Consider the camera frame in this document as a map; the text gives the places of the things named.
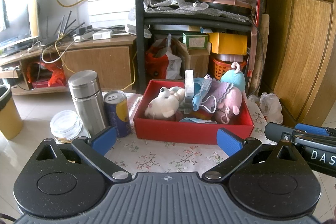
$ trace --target stainless steel thermos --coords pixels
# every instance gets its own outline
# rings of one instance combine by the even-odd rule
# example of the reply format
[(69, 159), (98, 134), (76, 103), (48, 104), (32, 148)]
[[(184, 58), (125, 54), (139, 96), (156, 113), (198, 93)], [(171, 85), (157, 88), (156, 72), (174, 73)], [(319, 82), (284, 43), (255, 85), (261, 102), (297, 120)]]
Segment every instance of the stainless steel thermos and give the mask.
[(68, 81), (73, 103), (90, 135), (95, 135), (109, 123), (104, 112), (104, 101), (97, 72), (83, 70)]

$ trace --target red plastic bag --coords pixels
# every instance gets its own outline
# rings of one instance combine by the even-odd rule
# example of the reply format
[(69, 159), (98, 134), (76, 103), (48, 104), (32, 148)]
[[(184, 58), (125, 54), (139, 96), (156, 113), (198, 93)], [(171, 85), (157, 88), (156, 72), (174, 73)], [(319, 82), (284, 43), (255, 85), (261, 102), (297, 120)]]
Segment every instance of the red plastic bag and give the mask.
[(155, 41), (145, 56), (146, 73), (155, 79), (181, 79), (182, 60), (173, 55), (171, 50), (171, 35), (166, 39)]
[(43, 66), (44, 68), (46, 68), (49, 71), (52, 71), (52, 75), (51, 78), (48, 80), (48, 86), (52, 86), (53, 84), (61, 84), (63, 86), (67, 85), (67, 80), (65, 78), (65, 74), (64, 71), (62, 69), (62, 62), (59, 60), (55, 63), (44, 63), (41, 61), (40, 62), (32, 62), (30, 64), (28, 64), (27, 66), (27, 71), (26, 71), (26, 76), (28, 78), (28, 83), (32, 83), (34, 82), (34, 79), (31, 75), (31, 65), (32, 64), (40, 64), (40, 66)]

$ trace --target yellow box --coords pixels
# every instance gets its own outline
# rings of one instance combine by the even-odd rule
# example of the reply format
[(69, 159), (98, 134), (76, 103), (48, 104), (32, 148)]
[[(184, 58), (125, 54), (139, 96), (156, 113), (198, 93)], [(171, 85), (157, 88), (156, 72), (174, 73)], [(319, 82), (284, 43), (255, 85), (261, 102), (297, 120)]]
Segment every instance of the yellow box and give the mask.
[(211, 52), (217, 54), (246, 55), (247, 35), (213, 32), (208, 33)]

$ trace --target green box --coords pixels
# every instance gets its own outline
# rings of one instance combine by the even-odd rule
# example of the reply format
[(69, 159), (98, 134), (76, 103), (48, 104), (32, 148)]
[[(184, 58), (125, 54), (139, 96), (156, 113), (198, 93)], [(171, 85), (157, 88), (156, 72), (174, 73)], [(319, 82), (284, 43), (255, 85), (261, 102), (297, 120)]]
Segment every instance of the green box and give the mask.
[(182, 42), (190, 50), (207, 48), (209, 35), (206, 33), (186, 32), (183, 34)]

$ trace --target thermos lid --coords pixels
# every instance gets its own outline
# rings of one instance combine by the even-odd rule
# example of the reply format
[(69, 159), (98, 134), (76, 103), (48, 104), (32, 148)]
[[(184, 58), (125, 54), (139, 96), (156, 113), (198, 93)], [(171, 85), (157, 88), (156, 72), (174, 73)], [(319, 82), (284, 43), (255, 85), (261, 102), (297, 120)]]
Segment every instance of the thermos lid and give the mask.
[(100, 90), (97, 72), (82, 70), (75, 73), (68, 81), (70, 92), (74, 98), (87, 98)]

